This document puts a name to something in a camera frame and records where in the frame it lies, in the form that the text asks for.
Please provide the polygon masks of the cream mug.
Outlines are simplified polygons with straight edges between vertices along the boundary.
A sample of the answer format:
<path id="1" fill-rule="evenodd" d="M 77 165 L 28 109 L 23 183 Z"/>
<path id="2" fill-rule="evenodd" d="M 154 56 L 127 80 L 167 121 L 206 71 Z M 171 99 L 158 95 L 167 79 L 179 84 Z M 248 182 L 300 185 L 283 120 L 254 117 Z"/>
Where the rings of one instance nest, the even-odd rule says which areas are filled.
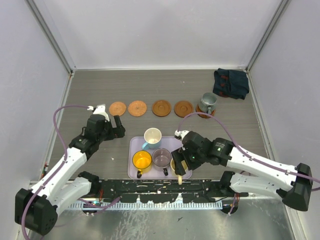
<path id="1" fill-rule="evenodd" d="M 183 166 L 183 169 L 184 169 L 185 171 L 187 171 L 187 170 L 188 170 L 188 166 L 187 166 L 186 162 L 183 160 L 183 161 L 181 162 L 181 164 L 182 164 L 182 166 Z M 171 174 L 172 174 L 174 177 L 177 177 L 178 184 L 179 184 L 179 185 L 182 185 L 182 183 L 183 183 L 183 177 L 182 177 L 181 175 L 175 173 L 175 162 L 174 162 L 173 159 L 171 159 L 171 161 L 170 161 L 170 167 L 171 167 Z"/>

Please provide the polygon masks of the woven rattan coaster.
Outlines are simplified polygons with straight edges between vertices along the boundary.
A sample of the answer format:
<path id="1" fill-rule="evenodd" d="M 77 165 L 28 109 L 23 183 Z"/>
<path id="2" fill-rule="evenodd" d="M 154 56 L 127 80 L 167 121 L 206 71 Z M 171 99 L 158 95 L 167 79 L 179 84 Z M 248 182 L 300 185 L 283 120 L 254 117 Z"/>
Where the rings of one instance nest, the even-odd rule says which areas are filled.
<path id="1" fill-rule="evenodd" d="M 112 116 L 122 116 L 126 112 L 127 106 L 121 101 L 113 102 L 109 106 L 109 113 Z"/>
<path id="2" fill-rule="evenodd" d="M 213 112 L 211 114 L 201 111 L 199 104 L 196 105 L 195 110 L 196 110 L 197 115 L 201 118 L 204 118 L 204 119 L 209 119 L 209 118 L 211 118 L 210 116 L 214 116 L 216 113 L 216 110 L 213 110 Z"/>
<path id="3" fill-rule="evenodd" d="M 141 100 L 135 100 L 128 106 L 128 112 L 134 117 L 141 117 L 147 111 L 147 105 Z"/>

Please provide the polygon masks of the brown wooden coaster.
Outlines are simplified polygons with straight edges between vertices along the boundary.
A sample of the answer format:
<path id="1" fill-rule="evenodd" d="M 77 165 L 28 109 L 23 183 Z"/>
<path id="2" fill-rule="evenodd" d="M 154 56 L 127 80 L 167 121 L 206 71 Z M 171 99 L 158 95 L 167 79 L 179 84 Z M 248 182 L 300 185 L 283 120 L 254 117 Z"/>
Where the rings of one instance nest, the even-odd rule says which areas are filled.
<path id="1" fill-rule="evenodd" d="M 174 113 L 180 118 L 184 118 L 185 116 L 193 112 L 193 105 L 186 100 L 178 101 L 174 106 Z"/>
<path id="2" fill-rule="evenodd" d="M 167 100 L 157 100 L 152 105 L 152 112 L 158 117 L 166 117 L 171 110 L 172 106 Z"/>

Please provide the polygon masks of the grey green mug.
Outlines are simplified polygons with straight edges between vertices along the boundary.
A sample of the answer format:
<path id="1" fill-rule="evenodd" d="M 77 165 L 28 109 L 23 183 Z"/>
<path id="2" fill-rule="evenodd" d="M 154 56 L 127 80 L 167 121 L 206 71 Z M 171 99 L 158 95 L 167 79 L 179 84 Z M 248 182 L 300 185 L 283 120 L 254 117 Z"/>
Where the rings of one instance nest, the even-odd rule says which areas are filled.
<path id="1" fill-rule="evenodd" d="M 198 104 L 199 109 L 207 114 L 212 114 L 216 109 L 217 98 L 216 95 L 212 92 L 204 93 Z"/>

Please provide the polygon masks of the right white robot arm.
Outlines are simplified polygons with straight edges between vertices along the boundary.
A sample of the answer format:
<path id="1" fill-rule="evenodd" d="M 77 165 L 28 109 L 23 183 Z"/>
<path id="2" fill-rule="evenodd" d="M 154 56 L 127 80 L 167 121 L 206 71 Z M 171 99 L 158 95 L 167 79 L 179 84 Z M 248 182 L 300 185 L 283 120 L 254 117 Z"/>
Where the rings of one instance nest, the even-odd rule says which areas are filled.
<path id="1" fill-rule="evenodd" d="M 234 193 L 253 193 L 280 199 L 286 206 L 297 211 L 309 209 L 313 180 L 311 168 L 272 161 L 253 154 L 224 138 L 209 140 L 194 131 L 177 130 L 174 137 L 182 146 L 171 154 L 175 173 L 183 176 L 183 162 L 191 171 L 204 163 L 221 165 L 249 173 L 248 176 L 225 171 L 219 181 L 219 191 L 225 197 Z"/>

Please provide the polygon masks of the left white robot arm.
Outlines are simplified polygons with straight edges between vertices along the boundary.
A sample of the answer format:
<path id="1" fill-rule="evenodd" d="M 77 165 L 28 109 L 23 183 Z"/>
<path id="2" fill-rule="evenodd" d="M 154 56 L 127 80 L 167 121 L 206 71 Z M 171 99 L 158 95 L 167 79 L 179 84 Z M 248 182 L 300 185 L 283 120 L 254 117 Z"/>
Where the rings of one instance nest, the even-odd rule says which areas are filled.
<path id="1" fill-rule="evenodd" d="M 125 128 L 118 115 L 113 126 L 105 114 L 92 114 L 66 149 L 66 154 L 31 189 L 20 189 L 15 195 L 14 221 L 42 236 L 55 226 L 58 216 L 83 196 L 95 198 L 102 187 L 98 176 L 83 171 L 74 181 L 70 177 L 84 165 L 104 141 L 122 138 Z"/>

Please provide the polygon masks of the purple glass mug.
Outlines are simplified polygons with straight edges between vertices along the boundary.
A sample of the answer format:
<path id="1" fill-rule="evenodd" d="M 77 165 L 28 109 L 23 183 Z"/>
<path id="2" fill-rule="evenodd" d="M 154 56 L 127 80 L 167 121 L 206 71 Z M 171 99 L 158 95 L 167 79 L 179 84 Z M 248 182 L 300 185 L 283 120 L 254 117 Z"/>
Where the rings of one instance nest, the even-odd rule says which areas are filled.
<path id="1" fill-rule="evenodd" d="M 172 160 L 171 153 L 165 148 L 158 148 L 152 154 L 152 165 L 155 170 L 164 174 L 169 175 L 170 163 Z"/>

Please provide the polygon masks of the lavender plastic tray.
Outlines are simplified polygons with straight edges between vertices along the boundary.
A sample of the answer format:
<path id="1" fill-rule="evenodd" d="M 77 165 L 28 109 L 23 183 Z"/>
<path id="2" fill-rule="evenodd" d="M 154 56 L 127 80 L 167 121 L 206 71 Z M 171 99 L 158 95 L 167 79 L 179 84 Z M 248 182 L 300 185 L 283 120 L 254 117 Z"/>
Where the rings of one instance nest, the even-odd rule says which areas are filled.
<path id="1" fill-rule="evenodd" d="M 170 161 L 168 157 L 164 157 L 164 160 L 160 160 L 162 156 L 160 153 L 163 152 L 163 155 L 168 152 L 173 152 L 176 149 L 182 147 L 182 143 L 172 136 L 164 136 L 160 141 L 160 145 L 155 149 L 145 149 L 145 152 L 148 152 L 146 156 L 149 155 L 152 157 L 152 163 L 150 165 L 150 170 L 147 173 L 143 172 L 143 169 L 138 169 L 133 161 L 134 155 L 142 151 L 142 147 L 145 144 L 145 139 L 143 136 L 136 136 L 130 140 L 129 143 L 129 157 L 128 157 L 128 176 L 133 180 L 178 180 L 178 177 L 175 175 L 175 172 L 172 170 Z M 164 151 L 157 152 L 158 149 L 165 149 Z"/>

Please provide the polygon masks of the blue mug white inside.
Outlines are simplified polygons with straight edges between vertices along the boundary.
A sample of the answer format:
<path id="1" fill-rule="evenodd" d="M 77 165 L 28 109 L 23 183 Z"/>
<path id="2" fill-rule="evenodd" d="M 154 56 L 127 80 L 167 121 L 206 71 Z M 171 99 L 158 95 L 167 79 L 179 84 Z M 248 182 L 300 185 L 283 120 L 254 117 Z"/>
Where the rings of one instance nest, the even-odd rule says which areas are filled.
<path id="1" fill-rule="evenodd" d="M 144 132 L 144 141 L 141 149 L 146 150 L 155 150 L 158 149 L 161 145 L 162 133 L 158 128 L 152 127 L 147 129 Z"/>

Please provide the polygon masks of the yellow mug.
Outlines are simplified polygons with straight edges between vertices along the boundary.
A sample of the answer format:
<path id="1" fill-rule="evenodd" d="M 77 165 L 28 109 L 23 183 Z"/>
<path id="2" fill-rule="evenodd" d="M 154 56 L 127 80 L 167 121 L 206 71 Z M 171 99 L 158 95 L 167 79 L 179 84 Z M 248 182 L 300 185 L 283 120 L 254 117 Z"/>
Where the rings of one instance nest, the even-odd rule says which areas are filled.
<path id="1" fill-rule="evenodd" d="M 140 179 L 142 175 L 148 173 L 152 169 L 152 156 L 145 150 L 136 152 L 132 157 L 133 166 L 137 169 L 136 177 Z"/>

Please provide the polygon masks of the dark blue folded cloth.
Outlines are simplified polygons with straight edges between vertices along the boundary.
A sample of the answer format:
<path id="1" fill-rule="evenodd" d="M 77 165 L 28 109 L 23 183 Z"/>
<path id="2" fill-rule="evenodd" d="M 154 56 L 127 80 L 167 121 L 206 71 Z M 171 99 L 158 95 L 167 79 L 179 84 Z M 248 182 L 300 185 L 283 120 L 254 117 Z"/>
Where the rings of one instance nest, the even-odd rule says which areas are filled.
<path id="1" fill-rule="evenodd" d="M 244 100 L 250 92 L 247 74 L 240 70 L 219 68 L 213 73 L 212 92 L 220 97 Z"/>

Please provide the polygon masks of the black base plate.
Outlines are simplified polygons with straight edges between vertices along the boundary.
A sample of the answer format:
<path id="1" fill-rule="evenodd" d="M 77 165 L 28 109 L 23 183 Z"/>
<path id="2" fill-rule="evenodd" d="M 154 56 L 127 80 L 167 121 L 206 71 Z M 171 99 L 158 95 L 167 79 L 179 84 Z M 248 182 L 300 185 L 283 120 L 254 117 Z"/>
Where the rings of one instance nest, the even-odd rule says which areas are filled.
<path id="1" fill-rule="evenodd" d="M 130 204 L 173 203 L 178 197 L 182 197 L 184 204 L 215 203 L 219 199 L 232 198 L 235 194 L 229 187 L 210 179 L 187 179 L 181 185 L 177 180 L 129 179 L 102 180 L 100 184 L 103 200 L 119 197 L 122 203 Z"/>

